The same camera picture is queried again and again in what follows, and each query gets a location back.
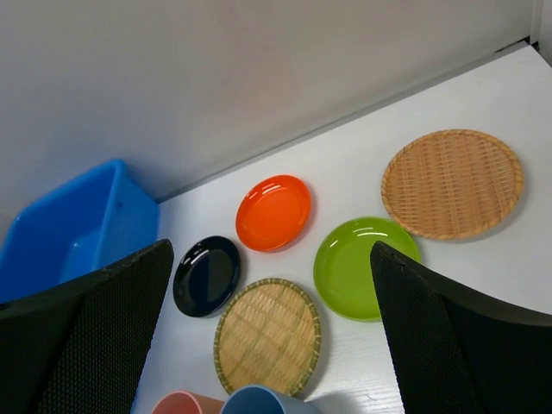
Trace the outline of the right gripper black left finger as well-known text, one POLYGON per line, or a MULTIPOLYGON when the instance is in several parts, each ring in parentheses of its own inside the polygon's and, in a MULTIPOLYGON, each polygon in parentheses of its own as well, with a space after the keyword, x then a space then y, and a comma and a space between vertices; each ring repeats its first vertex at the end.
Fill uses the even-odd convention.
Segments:
POLYGON ((151 348, 173 245, 1 305, 3 413, 129 413, 151 348))

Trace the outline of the green plate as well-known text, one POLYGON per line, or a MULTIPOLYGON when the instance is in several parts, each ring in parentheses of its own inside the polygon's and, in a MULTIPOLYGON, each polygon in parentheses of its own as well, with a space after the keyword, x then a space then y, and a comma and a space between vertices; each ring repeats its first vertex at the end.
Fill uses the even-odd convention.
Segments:
POLYGON ((317 293, 335 314, 362 322, 380 318, 370 262, 376 242, 421 260, 414 239, 392 220, 363 216, 342 223, 325 237, 313 264, 317 293))

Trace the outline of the large tan woven tray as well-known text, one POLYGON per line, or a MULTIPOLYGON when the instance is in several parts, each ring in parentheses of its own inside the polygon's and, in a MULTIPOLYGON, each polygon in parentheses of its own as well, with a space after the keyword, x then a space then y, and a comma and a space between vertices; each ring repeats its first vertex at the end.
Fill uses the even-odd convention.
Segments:
POLYGON ((518 156, 498 138, 446 129, 398 151, 381 180, 390 217, 414 235, 461 240, 505 220, 524 190, 518 156))

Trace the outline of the orange plate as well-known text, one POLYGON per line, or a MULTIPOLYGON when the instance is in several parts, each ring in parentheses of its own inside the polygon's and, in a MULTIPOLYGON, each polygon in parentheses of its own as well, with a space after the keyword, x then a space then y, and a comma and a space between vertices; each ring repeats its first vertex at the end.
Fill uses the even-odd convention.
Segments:
POLYGON ((295 176, 280 174, 262 180, 241 201, 235 230, 245 247, 272 252, 292 243, 311 213, 311 192, 295 176))

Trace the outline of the black plate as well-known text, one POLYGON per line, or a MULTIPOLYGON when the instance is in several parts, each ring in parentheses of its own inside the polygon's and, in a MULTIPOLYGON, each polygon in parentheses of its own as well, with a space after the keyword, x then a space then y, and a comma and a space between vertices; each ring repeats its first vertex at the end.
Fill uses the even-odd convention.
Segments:
POLYGON ((194 244, 180 261, 172 284, 173 300, 188 317, 207 317, 234 294, 242 273, 237 246, 213 235, 194 244))

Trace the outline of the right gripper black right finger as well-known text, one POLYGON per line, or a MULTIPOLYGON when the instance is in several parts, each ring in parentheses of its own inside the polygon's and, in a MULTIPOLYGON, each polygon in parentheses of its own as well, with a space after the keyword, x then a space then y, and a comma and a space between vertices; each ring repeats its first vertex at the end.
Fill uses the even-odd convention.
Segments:
POLYGON ((551 316, 436 273, 378 241, 373 283, 407 413, 549 413, 551 316))

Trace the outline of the blue cup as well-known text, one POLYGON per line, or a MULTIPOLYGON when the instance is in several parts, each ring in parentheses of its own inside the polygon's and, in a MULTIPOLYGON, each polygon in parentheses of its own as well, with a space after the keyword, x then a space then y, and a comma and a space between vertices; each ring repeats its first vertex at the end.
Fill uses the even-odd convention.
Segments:
POLYGON ((221 409, 222 414, 320 414, 312 403, 274 391, 271 388, 251 385, 233 392, 221 409))

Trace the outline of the blue plastic bin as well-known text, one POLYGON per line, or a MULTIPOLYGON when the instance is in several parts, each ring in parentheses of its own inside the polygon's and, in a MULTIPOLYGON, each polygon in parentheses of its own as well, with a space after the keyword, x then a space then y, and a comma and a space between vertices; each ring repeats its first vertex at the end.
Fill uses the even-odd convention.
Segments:
POLYGON ((23 209, 1 248, 1 300, 106 267, 157 239, 160 208, 122 160, 69 180, 23 209))

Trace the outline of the pink cup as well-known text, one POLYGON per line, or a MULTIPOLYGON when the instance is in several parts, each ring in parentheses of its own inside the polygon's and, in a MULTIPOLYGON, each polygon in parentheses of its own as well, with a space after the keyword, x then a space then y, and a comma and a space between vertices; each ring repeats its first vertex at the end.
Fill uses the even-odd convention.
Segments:
POLYGON ((170 392, 153 408, 153 414, 218 414, 224 402, 187 391, 170 392))

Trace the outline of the small green-rimmed bamboo tray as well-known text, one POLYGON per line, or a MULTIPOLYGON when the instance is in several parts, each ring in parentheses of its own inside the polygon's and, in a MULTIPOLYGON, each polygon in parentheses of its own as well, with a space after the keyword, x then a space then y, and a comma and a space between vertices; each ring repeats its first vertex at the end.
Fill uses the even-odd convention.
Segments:
POLYGON ((216 327, 213 355, 226 393, 261 385, 297 397, 314 373, 322 325, 313 300, 287 279, 247 285, 229 302, 216 327))

